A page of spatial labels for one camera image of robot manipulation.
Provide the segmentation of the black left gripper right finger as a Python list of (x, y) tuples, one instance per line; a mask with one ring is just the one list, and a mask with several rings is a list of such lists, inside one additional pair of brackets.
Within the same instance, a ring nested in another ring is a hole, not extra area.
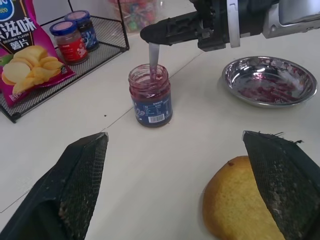
[(320, 238), (320, 168), (280, 133), (242, 134), (258, 191), (286, 240)]

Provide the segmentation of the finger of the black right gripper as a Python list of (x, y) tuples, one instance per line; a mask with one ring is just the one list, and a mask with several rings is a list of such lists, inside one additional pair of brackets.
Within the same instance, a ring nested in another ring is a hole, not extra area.
[(194, 20), (197, 20), (199, 18), (198, 12), (190, 12), (186, 14), (182, 14), (179, 16), (175, 17), (169, 17), (163, 20), (160, 20), (157, 22), (158, 24), (170, 24), (170, 25), (184, 25), (184, 24), (189, 24)]
[(140, 37), (147, 43), (172, 46), (196, 40), (200, 27), (199, 22), (190, 24), (158, 22), (143, 28)]

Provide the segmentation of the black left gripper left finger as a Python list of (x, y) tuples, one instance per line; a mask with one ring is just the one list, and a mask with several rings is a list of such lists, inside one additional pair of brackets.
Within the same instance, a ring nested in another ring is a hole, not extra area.
[(83, 240), (100, 192), (109, 136), (83, 137), (31, 188), (0, 233), (2, 240)]

